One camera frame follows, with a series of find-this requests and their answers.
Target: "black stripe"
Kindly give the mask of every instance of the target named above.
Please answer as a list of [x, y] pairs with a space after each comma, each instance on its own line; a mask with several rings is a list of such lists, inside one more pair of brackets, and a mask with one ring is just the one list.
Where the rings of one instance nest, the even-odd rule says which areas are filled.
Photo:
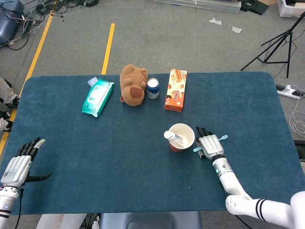
[[262, 205], [263, 205], [263, 202], [265, 201], [265, 199], [262, 201], [262, 203], [261, 203], [261, 205], [260, 205], [260, 207], [259, 207], [259, 212], [261, 213], [261, 217], [262, 217], [262, 219], [263, 219], [263, 221], [266, 221], [265, 219], [264, 219], [264, 217], [263, 217], [263, 214], [262, 214]]
[[0, 217], [8, 218], [8, 217], [10, 217], [10, 216], [0, 214]]
[[259, 216], [259, 214], [258, 214], [258, 204], [259, 204], [259, 201], [261, 201], [262, 199], [259, 199], [258, 201], [257, 201], [257, 203], [256, 203], [256, 206], [255, 206], [255, 211], [256, 211], [256, 214], [257, 214], [257, 217], [260, 219], [260, 220], [262, 220], [262, 218]]
[[11, 213], [11, 211], [9, 210], [2, 210], [2, 209], [0, 209], [0, 212]]

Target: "yellow line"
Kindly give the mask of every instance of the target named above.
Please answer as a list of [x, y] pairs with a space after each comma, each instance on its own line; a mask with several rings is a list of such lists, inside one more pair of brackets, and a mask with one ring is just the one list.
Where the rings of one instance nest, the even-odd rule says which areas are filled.
[[[38, 45], [38, 47], [37, 47], [36, 53], [35, 53], [34, 58], [33, 58], [33, 61], [32, 61], [32, 64], [30, 65], [30, 69], [29, 69], [29, 71], [28, 71], [28, 74], [27, 74], [27, 76], [25, 77], [23, 86], [22, 86], [21, 91], [20, 91], [20, 93], [19, 93], [19, 97], [21, 96], [21, 93], [22, 93], [23, 87], [24, 87], [24, 85], [25, 85], [25, 82], [26, 82], [28, 79], [30, 79], [31, 76], [32, 76], [32, 73], [33, 73], [33, 71], [34, 71], [36, 62], [37, 62], [37, 60], [38, 60], [40, 51], [41, 51], [42, 46], [43, 46], [43, 43], [44, 43], [44, 40], [45, 40], [45, 38], [46, 38], [46, 36], [47, 36], [47, 33], [48, 33], [48, 30], [49, 30], [49, 27], [50, 27], [52, 18], [53, 18], [53, 15], [51, 14], [51, 15], [49, 16], [49, 18], [48, 18], [46, 27], [44, 28], [42, 37], [41, 37], [41, 39], [40, 39], [39, 45]], [[13, 112], [11, 113], [11, 116], [10, 116], [10, 120], [11, 120], [11, 121], [14, 121], [14, 120], [15, 120], [16, 114], [17, 114], [17, 110], [13, 110]], [[3, 134], [3, 136], [2, 136], [2, 139], [1, 139], [1, 142], [0, 142], [0, 155], [2, 155], [2, 153], [3, 153], [3, 150], [4, 150], [4, 147], [5, 147], [6, 141], [8, 140], [8, 137], [9, 137], [9, 133], [8, 133], [8, 132], [4, 132], [4, 134]]]
[[102, 67], [102, 73], [101, 73], [102, 75], [105, 75], [106, 72], [107, 72], [107, 66], [108, 66], [108, 60], [109, 60], [109, 55], [110, 55], [110, 49], [111, 49], [114, 27], [115, 27], [115, 23], [111, 23], [108, 42], [107, 42], [107, 48], [106, 48], [106, 52], [105, 52], [104, 63], [103, 63], [103, 67]]

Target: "orange snack box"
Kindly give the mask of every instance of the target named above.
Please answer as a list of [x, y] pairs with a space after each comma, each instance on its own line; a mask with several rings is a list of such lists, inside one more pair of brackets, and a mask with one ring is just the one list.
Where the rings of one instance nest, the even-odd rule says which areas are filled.
[[168, 82], [165, 110], [182, 111], [187, 71], [171, 69]]

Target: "stuffed toy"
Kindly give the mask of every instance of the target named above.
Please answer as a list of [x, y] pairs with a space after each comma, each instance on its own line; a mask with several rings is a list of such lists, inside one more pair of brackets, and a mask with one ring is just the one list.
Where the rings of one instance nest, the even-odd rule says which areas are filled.
[[137, 68], [132, 64], [125, 66], [120, 75], [121, 98], [129, 106], [143, 104], [148, 73], [145, 68]]

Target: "can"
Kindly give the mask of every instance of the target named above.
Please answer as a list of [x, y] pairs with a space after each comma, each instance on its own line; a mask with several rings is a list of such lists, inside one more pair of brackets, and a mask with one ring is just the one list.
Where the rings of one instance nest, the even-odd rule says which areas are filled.
[[147, 96], [150, 99], [156, 99], [159, 96], [160, 85], [156, 78], [150, 78], [147, 81]]

